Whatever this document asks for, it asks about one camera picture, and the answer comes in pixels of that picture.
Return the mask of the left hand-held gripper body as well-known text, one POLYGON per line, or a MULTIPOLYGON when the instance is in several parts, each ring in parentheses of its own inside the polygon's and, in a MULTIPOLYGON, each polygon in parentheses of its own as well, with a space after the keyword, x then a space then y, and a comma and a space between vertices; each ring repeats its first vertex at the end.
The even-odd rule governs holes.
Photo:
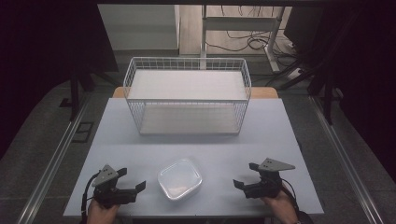
POLYGON ((110 165, 106 164, 94 179, 93 198, 104 208, 110 208, 113 205, 134 203, 137 192, 135 189, 118 189, 117 171, 110 165))

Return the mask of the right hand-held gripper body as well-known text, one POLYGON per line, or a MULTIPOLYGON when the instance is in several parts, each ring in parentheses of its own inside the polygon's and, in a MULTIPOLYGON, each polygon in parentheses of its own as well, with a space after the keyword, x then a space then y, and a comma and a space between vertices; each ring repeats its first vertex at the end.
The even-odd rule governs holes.
POLYGON ((275 198, 280 191, 294 198, 294 195, 283 186, 283 180, 279 174, 280 171, 293 170, 294 165, 270 158, 266 158, 259 165, 260 181, 245 185, 244 193, 247 198, 275 198))

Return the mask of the clear plastic lidded container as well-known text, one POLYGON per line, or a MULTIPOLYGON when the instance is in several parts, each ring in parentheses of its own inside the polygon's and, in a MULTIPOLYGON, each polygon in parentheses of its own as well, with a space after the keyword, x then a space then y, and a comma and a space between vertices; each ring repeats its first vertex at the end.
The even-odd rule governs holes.
POLYGON ((157 180, 169 201, 180 202, 200 188, 203 177, 195 164, 184 158, 162 168, 157 175, 157 180))

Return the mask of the person's left hand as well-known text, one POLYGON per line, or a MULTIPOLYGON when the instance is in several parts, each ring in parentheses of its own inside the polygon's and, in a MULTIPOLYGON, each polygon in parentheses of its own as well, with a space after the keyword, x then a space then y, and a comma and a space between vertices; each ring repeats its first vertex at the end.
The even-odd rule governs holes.
POLYGON ((106 209, 96 200, 92 200, 89 206, 87 224, 113 224, 119 209, 118 205, 106 209))

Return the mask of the person's right hand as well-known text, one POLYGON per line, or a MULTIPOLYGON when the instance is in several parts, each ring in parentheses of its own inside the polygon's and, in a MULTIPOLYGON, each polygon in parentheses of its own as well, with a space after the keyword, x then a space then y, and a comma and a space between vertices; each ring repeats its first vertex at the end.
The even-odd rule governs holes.
POLYGON ((280 191, 275 198, 262 197, 262 201, 270 207, 282 224, 297 224, 299 222, 290 197, 284 191, 280 191))

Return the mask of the black floor socket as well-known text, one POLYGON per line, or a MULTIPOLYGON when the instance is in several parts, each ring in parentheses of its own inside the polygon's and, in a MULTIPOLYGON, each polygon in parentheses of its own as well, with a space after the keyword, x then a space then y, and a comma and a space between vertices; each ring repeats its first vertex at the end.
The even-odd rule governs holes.
POLYGON ((72 138, 73 143, 87 143, 92 133, 93 122, 83 121, 78 125, 72 138))

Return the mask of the wooden table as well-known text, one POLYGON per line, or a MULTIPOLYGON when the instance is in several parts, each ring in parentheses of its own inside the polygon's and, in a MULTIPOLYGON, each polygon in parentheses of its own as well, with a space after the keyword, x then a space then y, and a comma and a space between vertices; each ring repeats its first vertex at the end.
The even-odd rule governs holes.
MULTIPOLYGON (((123 87, 117 87, 113 92, 113 98, 123 97, 123 87)), ((252 99, 277 99, 278 94, 272 87, 252 87, 250 97, 252 99)))

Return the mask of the black stand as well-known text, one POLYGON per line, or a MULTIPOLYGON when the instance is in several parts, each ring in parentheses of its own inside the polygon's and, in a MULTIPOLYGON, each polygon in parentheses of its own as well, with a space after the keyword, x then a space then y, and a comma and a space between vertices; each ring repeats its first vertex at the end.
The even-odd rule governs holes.
POLYGON ((334 88, 333 73, 326 71, 317 71, 309 84, 307 90, 310 95, 319 95, 321 90, 324 90, 322 97, 323 101, 323 116, 329 125, 332 125, 332 91, 334 88))
POLYGON ((89 72, 80 75, 73 74, 70 77, 70 97, 63 98, 60 104, 60 107, 71 108, 71 121, 74 121, 76 119, 78 113, 82 108, 82 103, 80 102, 79 98, 79 87, 82 87, 82 89, 86 92, 94 91, 95 84, 92 75, 101 78, 102 80, 110 83, 114 87, 119 87, 121 85, 118 80, 105 72, 89 72))

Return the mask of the white cabinet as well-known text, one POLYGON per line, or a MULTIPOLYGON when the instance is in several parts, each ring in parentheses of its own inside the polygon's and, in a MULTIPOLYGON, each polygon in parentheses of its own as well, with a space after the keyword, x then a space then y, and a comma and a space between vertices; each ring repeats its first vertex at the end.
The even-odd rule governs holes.
POLYGON ((179 5, 98 4, 114 50, 179 48, 179 5))

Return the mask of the black curtain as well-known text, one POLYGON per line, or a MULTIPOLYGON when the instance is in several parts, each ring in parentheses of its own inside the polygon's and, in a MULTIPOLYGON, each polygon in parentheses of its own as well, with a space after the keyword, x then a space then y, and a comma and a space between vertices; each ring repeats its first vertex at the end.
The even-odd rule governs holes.
POLYGON ((118 66, 97 0, 0 0, 0 159, 38 102, 118 66))

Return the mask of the metal floor rail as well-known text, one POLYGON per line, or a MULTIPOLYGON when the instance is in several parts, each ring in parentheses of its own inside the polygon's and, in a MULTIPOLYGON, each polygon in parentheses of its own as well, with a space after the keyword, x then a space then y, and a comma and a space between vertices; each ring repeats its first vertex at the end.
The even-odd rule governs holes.
POLYGON ((36 214, 38 213, 41 204, 43 203, 45 196, 50 189, 50 185, 59 170, 59 167, 64 159, 64 155, 71 144, 73 136, 77 131, 78 125, 80 124, 81 119, 86 112, 91 98, 92 95, 90 93, 86 93, 82 97, 75 118, 69 122, 66 130, 64 131, 62 139, 56 147, 43 175, 40 177, 31 196, 21 210, 21 213, 17 219, 17 224, 32 224, 35 220, 36 214))
POLYGON ((348 182, 350 183, 369 223, 386 224, 385 219, 381 216, 372 195, 370 194, 367 187, 364 185, 361 177, 355 169, 355 166, 347 155, 346 149, 344 148, 337 132, 335 131, 334 127, 326 120, 323 114, 324 109, 320 103, 319 98, 309 96, 308 99, 314 107, 319 122, 331 142, 334 153, 338 157, 340 165, 342 166, 348 182))

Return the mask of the white desk frame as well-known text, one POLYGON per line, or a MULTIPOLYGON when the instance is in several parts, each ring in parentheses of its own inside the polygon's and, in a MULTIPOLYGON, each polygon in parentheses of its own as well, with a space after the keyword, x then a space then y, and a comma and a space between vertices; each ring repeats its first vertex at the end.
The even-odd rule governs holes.
POLYGON ((257 31, 269 32, 268 43, 264 47, 268 62, 274 73, 280 71, 274 54, 274 44, 283 19, 285 7, 281 7, 277 15, 272 18, 244 18, 244 17, 208 17, 207 6, 202 6, 202 41, 200 57, 206 57, 207 31, 257 31))

